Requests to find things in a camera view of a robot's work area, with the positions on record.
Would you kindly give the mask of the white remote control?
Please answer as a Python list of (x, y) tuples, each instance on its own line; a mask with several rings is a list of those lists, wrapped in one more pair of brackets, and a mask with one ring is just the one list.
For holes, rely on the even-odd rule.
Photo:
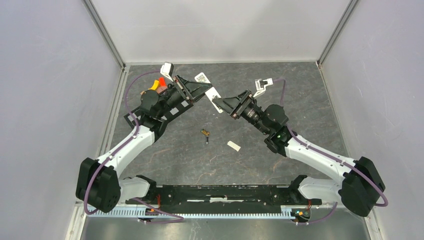
[[(194, 77), (194, 79), (198, 83), (208, 83), (208, 84), (211, 83), (210, 80), (207, 78), (207, 76), (203, 72), (200, 72), (198, 75), (196, 75)], [(214, 108), (218, 111), (218, 113), (223, 113), (224, 112), (219, 106), (217, 106), (213, 102), (214, 99), (220, 99), (221, 98), (221, 95), (218, 93), (218, 91), (215, 89), (215, 87), (212, 86), (209, 90), (207, 90), (205, 92), (205, 95), (207, 96), (207, 98), (209, 99), (209, 101), (212, 103), (212, 105), (214, 106)]]

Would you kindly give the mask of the white battery cover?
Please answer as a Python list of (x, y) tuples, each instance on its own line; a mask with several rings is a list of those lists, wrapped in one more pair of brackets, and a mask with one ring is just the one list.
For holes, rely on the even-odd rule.
[(241, 149), (241, 147), (238, 144), (234, 143), (233, 141), (228, 141), (227, 145), (237, 152), (239, 152)]

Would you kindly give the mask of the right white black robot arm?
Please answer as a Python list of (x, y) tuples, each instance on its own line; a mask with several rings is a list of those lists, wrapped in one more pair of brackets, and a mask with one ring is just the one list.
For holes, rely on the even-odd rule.
[(387, 207), (386, 186), (373, 161), (367, 157), (354, 159), (320, 147), (288, 126), (283, 106), (258, 106), (249, 90), (234, 97), (212, 99), (214, 105), (233, 119), (243, 118), (266, 136), (266, 146), (275, 154), (300, 161), (328, 176), (317, 179), (301, 176), (289, 189), (295, 204), (319, 199), (342, 203), (352, 213), (366, 217), (374, 207)]

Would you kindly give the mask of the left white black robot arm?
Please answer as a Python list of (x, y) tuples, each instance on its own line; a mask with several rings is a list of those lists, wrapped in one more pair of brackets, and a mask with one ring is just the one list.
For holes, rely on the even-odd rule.
[(186, 80), (176, 75), (162, 92), (150, 88), (140, 95), (137, 109), (140, 116), (129, 111), (134, 120), (133, 130), (118, 145), (92, 159), (87, 157), (80, 165), (75, 195), (83, 201), (84, 212), (108, 213), (118, 203), (139, 198), (145, 204), (153, 203), (157, 190), (146, 177), (120, 179), (123, 170), (146, 148), (164, 134), (167, 125), (190, 109), (212, 84)]

